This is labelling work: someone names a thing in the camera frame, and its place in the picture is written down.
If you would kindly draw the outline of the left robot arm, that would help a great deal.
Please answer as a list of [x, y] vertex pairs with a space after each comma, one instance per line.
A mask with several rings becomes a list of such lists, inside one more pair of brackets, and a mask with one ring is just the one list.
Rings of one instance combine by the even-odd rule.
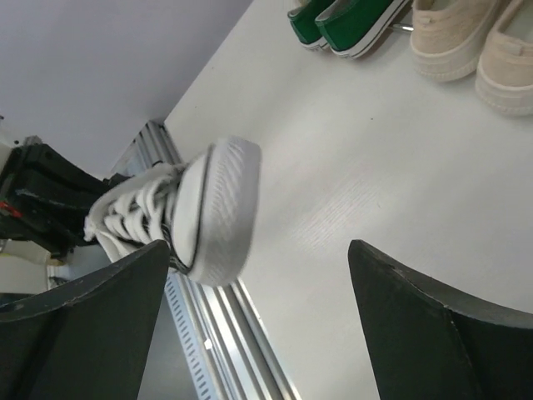
[[85, 218], [125, 179], [94, 177], [39, 137], [14, 135], [1, 122], [1, 254], [62, 266], [75, 249], [96, 243], [85, 239]]

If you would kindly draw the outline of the beige lace sneaker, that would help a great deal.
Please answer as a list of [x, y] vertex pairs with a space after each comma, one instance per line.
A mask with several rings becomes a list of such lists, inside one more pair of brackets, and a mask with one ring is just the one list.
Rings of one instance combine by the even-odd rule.
[[478, 62], [476, 92], [501, 114], [532, 114], [531, 1], [511, 1], [497, 18]]
[[417, 72], [441, 83], [473, 73], [489, 31], [508, 4], [500, 0], [415, 0], [410, 46]]

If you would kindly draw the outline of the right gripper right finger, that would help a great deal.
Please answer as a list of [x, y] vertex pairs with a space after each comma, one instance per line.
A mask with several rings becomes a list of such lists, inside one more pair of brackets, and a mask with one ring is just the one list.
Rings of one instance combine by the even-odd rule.
[[532, 316], [403, 265], [362, 240], [347, 254], [382, 399], [530, 399]]

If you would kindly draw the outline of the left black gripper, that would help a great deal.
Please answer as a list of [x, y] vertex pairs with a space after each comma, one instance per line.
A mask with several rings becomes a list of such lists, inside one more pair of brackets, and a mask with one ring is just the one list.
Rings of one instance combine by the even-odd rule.
[[1, 239], [29, 241], [64, 258], [92, 246], [84, 223], [92, 205], [121, 176], [100, 180], [45, 143], [13, 147], [1, 166]]

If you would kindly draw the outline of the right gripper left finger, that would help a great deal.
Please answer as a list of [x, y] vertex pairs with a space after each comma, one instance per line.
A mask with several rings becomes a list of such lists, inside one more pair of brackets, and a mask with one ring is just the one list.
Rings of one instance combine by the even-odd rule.
[[1, 308], [3, 399], [135, 399], [167, 280], [157, 240]]

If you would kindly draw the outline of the black sneaker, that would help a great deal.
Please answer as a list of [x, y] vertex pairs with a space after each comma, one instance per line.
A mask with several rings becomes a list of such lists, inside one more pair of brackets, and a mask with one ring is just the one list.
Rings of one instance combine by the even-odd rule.
[[188, 163], [158, 163], [103, 194], [84, 223], [111, 262], [157, 240], [170, 267], [191, 281], [224, 287], [247, 262], [259, 202], [262, 150], [223, 138]]

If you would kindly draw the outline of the green sneaker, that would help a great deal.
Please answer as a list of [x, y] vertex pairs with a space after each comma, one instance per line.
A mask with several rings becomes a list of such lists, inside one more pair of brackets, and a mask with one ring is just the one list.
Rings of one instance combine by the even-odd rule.
[[359, 58], [410, 4], [408, 0], [334, 1], [315, 24], [338, 57]]
[[297, 1], [297, 6], [287, 13], [293, 32], [305, 49], [316, 51], [329, 48], [315, 20], [333, 3], [333, 0]]

